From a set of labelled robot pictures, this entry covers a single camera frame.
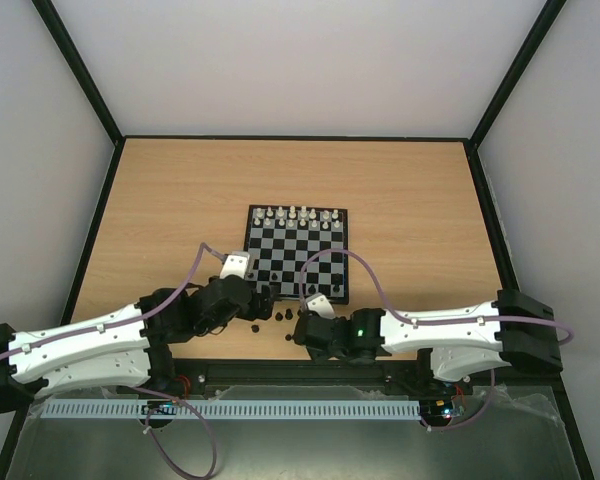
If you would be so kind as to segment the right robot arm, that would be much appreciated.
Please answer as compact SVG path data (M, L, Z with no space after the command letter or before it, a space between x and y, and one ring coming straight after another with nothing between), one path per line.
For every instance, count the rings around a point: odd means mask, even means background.
M316 362L330 359L370 365L380 357L416 352L416 379L435 392L447 383L511 367L526 375L563 370L551 307L518 291L498 291L493 301L448 310L393 312L362 308L336 315L324 295L311 297L291 336Z

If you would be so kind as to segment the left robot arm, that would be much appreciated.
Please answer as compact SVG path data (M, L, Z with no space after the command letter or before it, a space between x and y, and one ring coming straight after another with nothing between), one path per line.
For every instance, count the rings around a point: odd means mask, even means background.
M204 286L161 288L115 312L57 328L25 332L1 323L0 414L75 389L163 389L175 376L170 345L223 330L234 318L267 320L278 293L229 275Z

